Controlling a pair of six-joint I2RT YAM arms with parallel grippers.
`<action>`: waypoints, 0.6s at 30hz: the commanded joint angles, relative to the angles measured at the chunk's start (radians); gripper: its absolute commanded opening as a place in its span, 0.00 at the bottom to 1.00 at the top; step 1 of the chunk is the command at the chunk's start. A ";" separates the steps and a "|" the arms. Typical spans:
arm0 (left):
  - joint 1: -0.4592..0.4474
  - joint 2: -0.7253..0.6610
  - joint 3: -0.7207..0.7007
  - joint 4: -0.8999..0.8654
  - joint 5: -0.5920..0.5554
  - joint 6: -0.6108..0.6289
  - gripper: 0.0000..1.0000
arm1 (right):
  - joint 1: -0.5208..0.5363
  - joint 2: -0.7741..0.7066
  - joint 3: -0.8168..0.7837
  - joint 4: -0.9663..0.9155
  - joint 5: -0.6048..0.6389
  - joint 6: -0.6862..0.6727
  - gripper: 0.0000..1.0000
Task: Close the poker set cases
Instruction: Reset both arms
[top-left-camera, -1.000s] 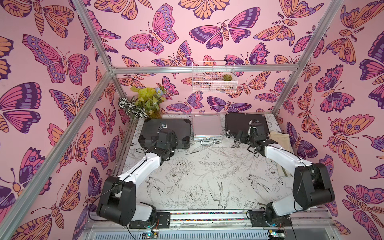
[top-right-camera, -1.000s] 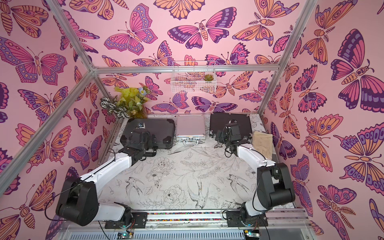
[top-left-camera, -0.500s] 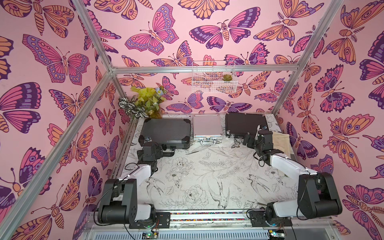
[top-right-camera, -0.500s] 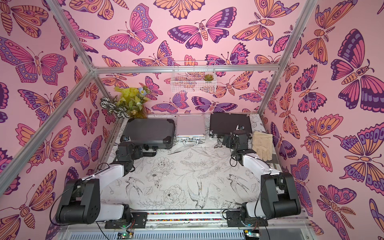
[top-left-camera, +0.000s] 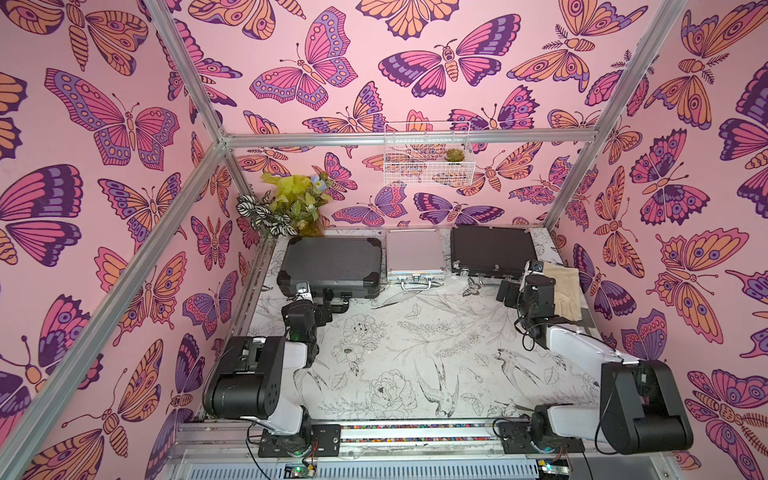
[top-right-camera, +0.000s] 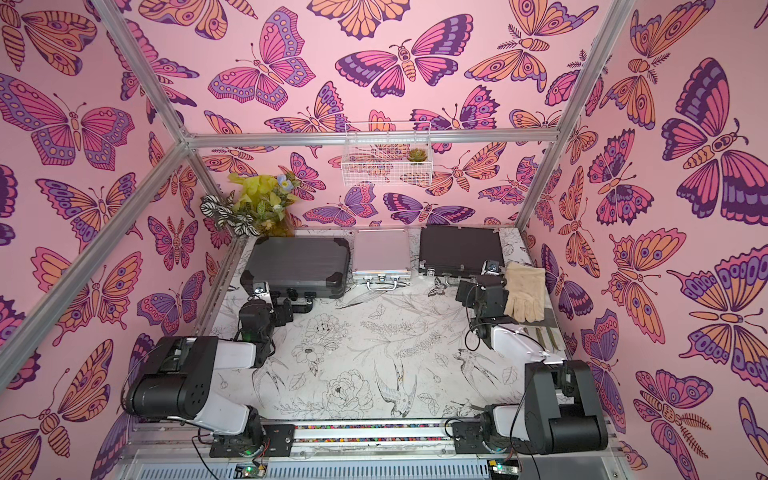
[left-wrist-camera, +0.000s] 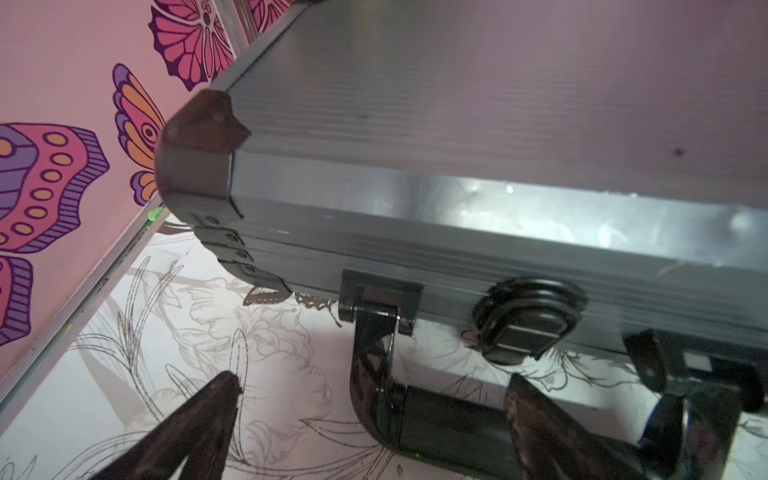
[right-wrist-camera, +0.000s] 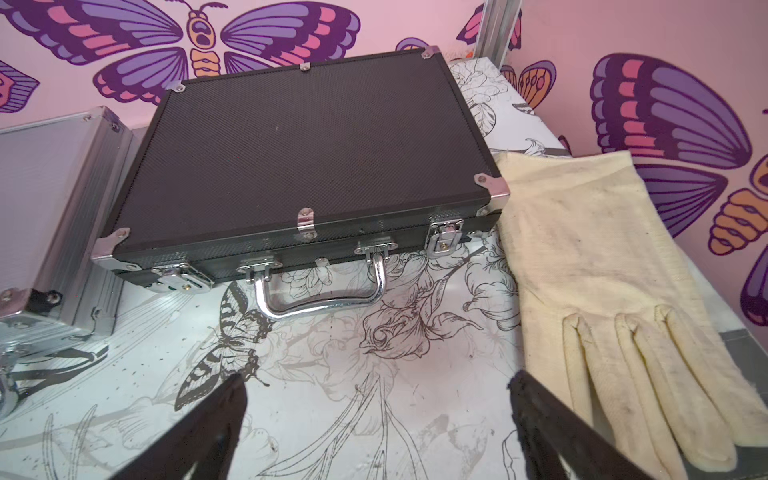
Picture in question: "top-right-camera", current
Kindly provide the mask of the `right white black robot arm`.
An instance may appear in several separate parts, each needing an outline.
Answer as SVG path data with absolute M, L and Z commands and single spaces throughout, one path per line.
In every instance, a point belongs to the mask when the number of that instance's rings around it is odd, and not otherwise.
M 470 333 L 523 376 L 517 401 L 481 410 L 479 437 L 509 456 L 602 451 L 609 435 L 589 367 L 547 349 L 522 325 L 544 319 L 545 294 L 543 270 L 516 262 L 486 260 L 459 285 Z

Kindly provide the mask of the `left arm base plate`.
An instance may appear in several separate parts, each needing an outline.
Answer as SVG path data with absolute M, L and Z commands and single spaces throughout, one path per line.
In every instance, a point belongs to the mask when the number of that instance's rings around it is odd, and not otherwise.
M 263 424 L 254 421 L 237 435 L 215 435 L 210 446 L 211 458 L 289 457 L 296 426 L 291 423 Z

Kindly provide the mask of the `large black poker case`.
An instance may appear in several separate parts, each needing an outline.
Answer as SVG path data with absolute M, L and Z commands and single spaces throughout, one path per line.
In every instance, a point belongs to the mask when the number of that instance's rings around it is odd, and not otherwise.
M 347 291 L 349 242 L 341 237 L 265 237 L 247 257 L 240 284 L 250 295 L 264 283 L 272 297 L 292 302 L 339 299 Z

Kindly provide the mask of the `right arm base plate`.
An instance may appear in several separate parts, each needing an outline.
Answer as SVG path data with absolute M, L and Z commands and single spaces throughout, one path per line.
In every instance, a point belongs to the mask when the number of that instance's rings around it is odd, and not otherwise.
M 530 454 L 535 450 L 527 439 L 497 434 L 491 420 L 484 416 L 450 417 L 443 424 L 444 434 L 453 442 L 456 454 Z

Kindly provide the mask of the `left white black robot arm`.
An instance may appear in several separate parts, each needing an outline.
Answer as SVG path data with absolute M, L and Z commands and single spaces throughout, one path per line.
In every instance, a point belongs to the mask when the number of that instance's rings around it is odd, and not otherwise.
M 215 436 L 259 442 L 260 416 L 214 391 L 216 373 L 258 369 L 276 351 L 273 335 L 293 321 L 293 305 L 260 284 L 238 312 L 233 340 L 216 336 L 166 336 L 150 350 L 126 384 L 123 410 L 145 420 L 191 424 Z

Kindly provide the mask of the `small silver poker case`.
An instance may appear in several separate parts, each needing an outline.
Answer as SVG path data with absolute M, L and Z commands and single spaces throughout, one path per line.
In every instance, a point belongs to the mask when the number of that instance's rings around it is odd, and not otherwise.
M 410 240 L 404 229 L 359 230 L 351 259 L 352 279 L 369 291 L 397 290 L 410 284 Z

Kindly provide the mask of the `black aluminium poker case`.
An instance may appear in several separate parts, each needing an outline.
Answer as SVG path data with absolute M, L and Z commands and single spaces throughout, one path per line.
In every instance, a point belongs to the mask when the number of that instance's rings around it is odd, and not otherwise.
M 480 275 L 487 261 L 504 264 L 497 231 L 484 228 L 431 225 L 421 229 L 418 271 L 421 274 L 469 277 Z

